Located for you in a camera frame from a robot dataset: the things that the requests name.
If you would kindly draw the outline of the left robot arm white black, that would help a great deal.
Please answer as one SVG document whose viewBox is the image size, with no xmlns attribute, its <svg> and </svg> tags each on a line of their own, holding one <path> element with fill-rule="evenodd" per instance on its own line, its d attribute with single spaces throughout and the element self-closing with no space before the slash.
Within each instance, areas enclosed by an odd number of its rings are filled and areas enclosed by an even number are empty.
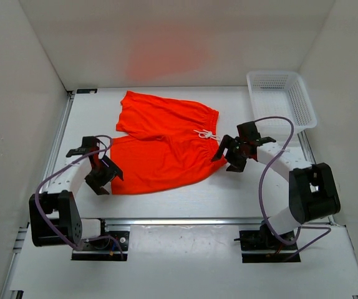
<svg viewBox="0 0 358 299">
<path fill-rule="evenodd" d="M 75 196 L 85 183 L 98 196 L 108 195 L 105 185 L 123 180 L 123 171 L 108 156 L 68 154 L 64 167 L 46 178 L 29 200 L 32 242 L 36 247 L 68 245 L 80 250 L 89 240 L 96 249 L 109 245 L 110 234 L 101 222 L 83 222 Z"/>
</svg>

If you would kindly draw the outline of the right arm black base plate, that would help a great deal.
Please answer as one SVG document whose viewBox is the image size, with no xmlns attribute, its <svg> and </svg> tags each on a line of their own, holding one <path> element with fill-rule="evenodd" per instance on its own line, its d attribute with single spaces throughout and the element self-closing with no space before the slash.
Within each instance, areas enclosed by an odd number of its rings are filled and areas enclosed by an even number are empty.
<svg viewBox="0 0 358 299">
<path fill-rule="evenodd" d="M 274 237 L 263 240 L 258 230 L 240 230 L 233 240 L 240 244 L 242 263 L 299 263 L 297 244 L 284 245 Z"/>
</svg>

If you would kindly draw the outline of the orange mesh shorts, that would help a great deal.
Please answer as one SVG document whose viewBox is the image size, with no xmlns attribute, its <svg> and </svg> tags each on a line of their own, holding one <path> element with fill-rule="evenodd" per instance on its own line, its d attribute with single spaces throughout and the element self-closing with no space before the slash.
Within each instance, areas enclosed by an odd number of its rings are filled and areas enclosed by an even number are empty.
<svg viewBox="0 0 358 299">
<path fill-rule="evenodd" d="M 198 183 L 222 168 L 226 160 L 211 162 L 218 141 L 202 139 L 193 130 L 216 135 L 219 112 L 202 103 L 128 91 L 110 159 L 123 171 L 114 179 L 114 195 L 139 195 Z"/>
</svg>

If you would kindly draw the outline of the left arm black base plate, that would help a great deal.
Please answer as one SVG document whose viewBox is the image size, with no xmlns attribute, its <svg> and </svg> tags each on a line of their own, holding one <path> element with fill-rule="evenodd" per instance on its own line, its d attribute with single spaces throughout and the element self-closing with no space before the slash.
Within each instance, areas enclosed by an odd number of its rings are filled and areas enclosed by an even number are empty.
<svg viewBox="0 0 358 299">
<path fill-rule="evenodd" d="M 82 251 L 72 251 L 71 260 L 81 262 L 126 262 L 130 245 L 130 226 L 105 224 L 102 228 L 102 235 L 111 236 L 120 247 L 112 239 L 86 242 Z"/>
</svg>

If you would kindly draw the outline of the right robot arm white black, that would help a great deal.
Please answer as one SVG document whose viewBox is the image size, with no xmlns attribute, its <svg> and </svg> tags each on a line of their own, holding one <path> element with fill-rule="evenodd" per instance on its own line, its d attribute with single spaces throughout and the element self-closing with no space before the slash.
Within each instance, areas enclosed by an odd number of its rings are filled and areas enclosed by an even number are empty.
<svg viewBox="0 0 358 299">
<path fill-rule="evenodd" d="M 230 164 L 229 172 L 244 171 L 248 159 L 264 165 L 258 184 L 258 200 L 263 224 L 259 241 L 267 249 L 281 242 L 291 245 L 284 234 L 301 230 L 303 224 L 337 214 L 341 209 L 331 167 L 326 163 L 312 164 L 280 147 L 271 137 L 258 139 L 232 138 L 225 135 L 212 157 L 222 157 Z M 288 183 L 288 206 L 274 216 L 268 216 L 263 201 L 263 184 L 269 170 Z"/>
</svg>

